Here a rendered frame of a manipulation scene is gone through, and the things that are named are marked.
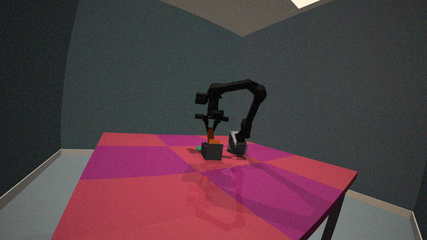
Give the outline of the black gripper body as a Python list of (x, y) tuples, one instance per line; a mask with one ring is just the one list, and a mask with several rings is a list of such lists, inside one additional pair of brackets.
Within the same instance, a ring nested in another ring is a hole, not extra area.
[[(209, 110), (209, 108), (210, 108), (210, 106), (213, 106), (212, 108), (216, 108), (216, 107), (218, 107), (218, 106), (216, 106), (216, 105), (208, 105), (208, 110)], [(224, 122), (228, 122), (229, 121), (229, 118), (228, 117), (226, 117), (226, 116), (223, 116), (223, 117), (220, 117), (219, 119), (217, 119), (217, 118), (211, 118), (211, 117), (209, 117), (210, 115), (203, 115), (203, 114), (195, 114), (195, 118), (196, 119), (203, 119), (203, 120), (208, 120), (208, 119), (215, 119), (215, 121), (224, 121)]]

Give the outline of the orange l-shaped part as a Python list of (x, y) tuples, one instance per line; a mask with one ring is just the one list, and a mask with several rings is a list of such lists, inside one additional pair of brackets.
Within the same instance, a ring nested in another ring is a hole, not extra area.
[(207, 137), (208, 137), (208, 143), (210, 143), (210, 144), (220, 144), (219, 140), (214, 140), (213, 127), (209, 127), (208, 128)]

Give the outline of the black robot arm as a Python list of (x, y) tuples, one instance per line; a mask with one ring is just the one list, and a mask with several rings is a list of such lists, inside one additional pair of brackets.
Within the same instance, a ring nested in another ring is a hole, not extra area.
[[(266, 89), (263, 85), (259, 85), (256, 82), (253, 82), (249, 79), (236, 81), (236, 82), (230, 82), (226, 84), (221, 83), (213, 83), (210, 85), (208, 91), (206, 93), (196, 93), (195, 103), (196, 104), (209, 104), (209, 105), (216, 105), (218, 106), (219, 98), (222, 98), (222, 94), (229, 91), (235, 91), (235, 90), (242, 90), (242, 89), (248, 89), (253, 95), (254, 100), (252, 102), (252, 105), (249, 109), (249, 113), (247, 115), (247, 118), (243, 119), (241, 122), (241, 131), (239, 131), (237, 134), (235, 134), (235, 138), (237, 139), (237, 142), (245, 142), (246, 138), (250, 137), (250, 131), (252, 127), (252, 121), (256, 115), (256, 112), (261, 104), (261, 102), (264, 101), (266, 98)], [(208, 101), (209, 99), (209, 101)], [(213, 106), (210, 106), (208, 110), (208, 115), (211, 116), (211, 118), (217, 118), (223, 117), (224, 111), (218, 110), (218, 107), (215, 109), (212, 108)]]

